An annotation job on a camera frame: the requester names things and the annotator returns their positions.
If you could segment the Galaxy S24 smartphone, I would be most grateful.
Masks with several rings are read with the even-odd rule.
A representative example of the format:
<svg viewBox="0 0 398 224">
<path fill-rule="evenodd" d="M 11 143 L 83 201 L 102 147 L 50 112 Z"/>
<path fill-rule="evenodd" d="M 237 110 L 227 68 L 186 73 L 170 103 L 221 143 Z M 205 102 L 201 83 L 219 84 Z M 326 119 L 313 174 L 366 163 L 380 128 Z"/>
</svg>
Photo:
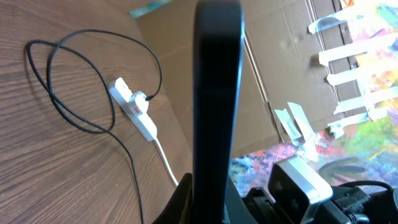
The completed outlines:
<svg viewBox="0 0 398 224">
<path fill-rule="evenodd" d="M 243 64 L 239 1 L 198 1 L 193 34 L 192 223 L 222 223 Z"/>
</svg>

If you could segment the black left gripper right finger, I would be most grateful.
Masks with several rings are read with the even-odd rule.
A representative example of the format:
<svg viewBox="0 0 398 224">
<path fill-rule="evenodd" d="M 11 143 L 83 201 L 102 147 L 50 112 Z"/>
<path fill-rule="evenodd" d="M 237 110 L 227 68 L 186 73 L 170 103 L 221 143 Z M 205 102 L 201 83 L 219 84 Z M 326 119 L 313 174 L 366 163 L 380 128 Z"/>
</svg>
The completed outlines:
<svg viewBox="0 0 398 224">
<path fill-rule="evenodd" d="M 231 177 L 227 178 L 224 200 L 224 224 L 257 224 L 237 191 Z"/>
</svg>

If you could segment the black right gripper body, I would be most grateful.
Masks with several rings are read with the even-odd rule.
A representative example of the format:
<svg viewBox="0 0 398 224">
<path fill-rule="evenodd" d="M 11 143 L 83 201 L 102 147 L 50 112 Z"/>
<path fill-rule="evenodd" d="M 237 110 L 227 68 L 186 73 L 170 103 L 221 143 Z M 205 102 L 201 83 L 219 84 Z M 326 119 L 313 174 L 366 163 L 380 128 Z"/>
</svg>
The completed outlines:
<svg viewBox="0 0 398 224">
<path fill-rule="evenodd" d="M 397 189 L 367 194 L 359 185 L 333 186 L 333 196 L 323 202 L 310 223 L 397 223 Z M 243 198 L 258 223 L 293 223 L 263 188 L 253 188 Z"/>
</svg>

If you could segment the white power strip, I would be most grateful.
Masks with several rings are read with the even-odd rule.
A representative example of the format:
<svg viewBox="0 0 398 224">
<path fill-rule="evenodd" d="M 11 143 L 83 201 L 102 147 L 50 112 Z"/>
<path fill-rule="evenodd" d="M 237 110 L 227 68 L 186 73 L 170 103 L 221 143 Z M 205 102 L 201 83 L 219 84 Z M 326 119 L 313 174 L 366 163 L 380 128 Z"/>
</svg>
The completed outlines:
<svg viewBox="0 0 398 224">
<path fill-rule="evenodd" d="M 133 93 L 121 77 L 109 83 L 108 90 L 145 139 L 156 140 L 157 127 L 147 114 L 149 102 L 146 95 L 141 91 Z"/>
</svg>

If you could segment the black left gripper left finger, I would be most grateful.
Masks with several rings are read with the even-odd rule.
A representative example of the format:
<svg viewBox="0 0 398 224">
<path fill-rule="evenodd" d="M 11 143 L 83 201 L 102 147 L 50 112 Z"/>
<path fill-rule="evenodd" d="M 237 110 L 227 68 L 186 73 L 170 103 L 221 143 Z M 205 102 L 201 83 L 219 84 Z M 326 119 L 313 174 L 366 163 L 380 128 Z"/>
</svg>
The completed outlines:
<svg viewBox="0 0 398 224">
<path fill-rule="evenodd" d="M 192 174 L 186 173 L 153 224 L 189 224 L 192 212 Z"/>
</svg>

